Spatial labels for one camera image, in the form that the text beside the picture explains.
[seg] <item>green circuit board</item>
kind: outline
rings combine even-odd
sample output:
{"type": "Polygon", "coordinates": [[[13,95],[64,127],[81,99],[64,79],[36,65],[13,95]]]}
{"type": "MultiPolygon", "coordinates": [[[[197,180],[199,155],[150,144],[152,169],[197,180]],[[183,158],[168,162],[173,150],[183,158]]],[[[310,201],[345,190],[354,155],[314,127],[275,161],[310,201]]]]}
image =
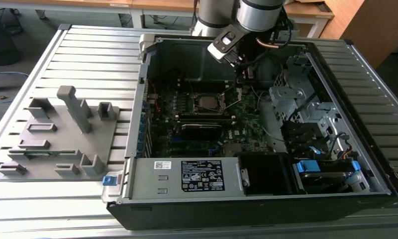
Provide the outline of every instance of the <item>green circuit board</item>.
{"type": "Polygon", "coordinates": [[[166,85],[156,95],[149,91],[153,157],[226,157],[235,152],[271,150],[261,125],[258,97],[250,87],[221,88],[219,93],[201,93],[195,86],[181,90],[166,85]],[[201,134],[193,133],[185,138],[182,125],[217,125],[217,135],[197,139],[201,134]]]}

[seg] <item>wooden cabinet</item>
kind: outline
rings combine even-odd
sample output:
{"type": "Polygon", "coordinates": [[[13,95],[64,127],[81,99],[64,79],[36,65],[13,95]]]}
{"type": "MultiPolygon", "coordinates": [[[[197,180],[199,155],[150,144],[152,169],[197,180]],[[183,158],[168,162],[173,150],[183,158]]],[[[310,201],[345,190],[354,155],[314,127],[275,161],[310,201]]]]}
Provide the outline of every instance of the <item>wooden cabinet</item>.
{"type": "Polygon", "coordinates": [[[326,0],[335,17],[321,38],[349,39],[374,68],[398,46],[398,0],[326,0]]]}

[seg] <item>desk leg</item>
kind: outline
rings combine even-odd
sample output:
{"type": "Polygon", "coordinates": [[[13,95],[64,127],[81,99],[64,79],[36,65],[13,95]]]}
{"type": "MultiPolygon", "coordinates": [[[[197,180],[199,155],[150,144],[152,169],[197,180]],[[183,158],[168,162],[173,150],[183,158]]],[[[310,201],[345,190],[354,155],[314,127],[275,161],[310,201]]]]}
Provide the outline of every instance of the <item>desk leg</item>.
{"type": "Polygon", "coordinates": [[[145,28],[145,16],[141,9],[130,9],[130,14],[133,18],[133,27],[145,28]]]}
{"type": "Polygon", "coordinates": [[[45,10],[36,10],[36,13],[40,19],[46,19],[45,10]]]}
{"type": "Polygon", "coordinates": [[[325,29],[327,21],[329,21],[329,19],[326,19],[326,18],[318,18],[306,37],[318,38],[325,29]]]}

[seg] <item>wooden desk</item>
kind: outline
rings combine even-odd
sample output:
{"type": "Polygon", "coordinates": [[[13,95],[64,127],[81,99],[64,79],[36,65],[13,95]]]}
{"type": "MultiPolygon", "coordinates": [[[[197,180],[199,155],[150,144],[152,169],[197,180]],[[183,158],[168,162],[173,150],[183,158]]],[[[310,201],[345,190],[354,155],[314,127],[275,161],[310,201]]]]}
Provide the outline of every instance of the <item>wooden desk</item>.
{"type": "Polygon", "coordinates": [[[0,7],[34,10],[129,13],[133,0],[0,0],[0,7]]]}
{"type": "MultiPolygon", "coordinates": [[[[191,17],[193,0],[133,0],[132,8],[134,28],[144,28],[144,15],[191,17]]],[[[285,9],[295,23],[311,24],[307,28],[309,33],[303,36],[318,38],[334,14],[319,11],[314,3],[293,2],[285,9]]]]}
{"type": "MultiPolygon", "coordinates": [[[[193,15],[193,0],[0,0],[0,7],[34,10],[86,11],[128,13],[133,16],[134,28],[144,28],[144,15],[193,15]]],[[[321,12],[315,4],[293,2],[285,6],[287,15],[299,27],[310,25],[303,36],[318,37],[333,13],[321,12]]]]}

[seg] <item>black plastic part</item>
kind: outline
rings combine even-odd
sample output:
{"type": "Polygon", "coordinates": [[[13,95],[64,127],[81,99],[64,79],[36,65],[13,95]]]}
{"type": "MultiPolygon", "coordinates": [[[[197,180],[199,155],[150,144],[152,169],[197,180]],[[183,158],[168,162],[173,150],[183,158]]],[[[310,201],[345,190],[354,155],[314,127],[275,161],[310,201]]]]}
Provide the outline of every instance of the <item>black plastic part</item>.
{"type": "Polygon", "coordinates": [[[247,0],[242,0],[242,2],[247,6],[255,8],[255,9],[263,10],[263,11],[271,11],[271,10],[279,9],[283,6],[283,4],[278,4],[278,5],[273,5],[273,6],[258,5],[247,0]]]}
{"type": "Polygon", "coordinates": [[[235,27],[234,25],[229,25],[221,32],[221,34],[215,37],[213,40],[213,46],[217,48],[217,50],[221,53],[226,53],[231,50],[233,46],[238,43],[238,41],[242,39],[242,37],[249,32],[243,30],[241,26],[235,27]],[[230,37],[230,43],[225,44],[222,39],[229,36],[230,37]]]}
{"type": "Polygon", "coordinates": [[[293,158],[287,153],[242,152],[237,153],[239,168],[247,171],[249,186],[246,195],[299,194],[293,171],[293,158]]]}
{"type": "Polygon", "coordinates": [[[72,24],[61,24],[61,25],[58,26],[58,30],[69,30],[70,27],[72,27],[72,24]]]}
{"type": "Polygon", "coordinates": [[[223,28],[223,27],[227,26],[227,24],[213,24],[213,23],[209,23],[205,20],[202,20],[199,17],[198,17],[198,21],[201,22],[201,24],[203,24],[205,26],[207,26],[210,28],[223,28]]]}
{"type": "Polygon", "coordinates": [[[389,195],[172,203],[108,203],[128,230],[202,229],[326,222],[393,202],[389,195]]]}
{"type": "Polygon", "coordinates": [[[345,43],[346,43],[347,45],[354,45],[353,40],[350,40],[350,39],[342,39],[342,40],[345,41],[345,43]]]}

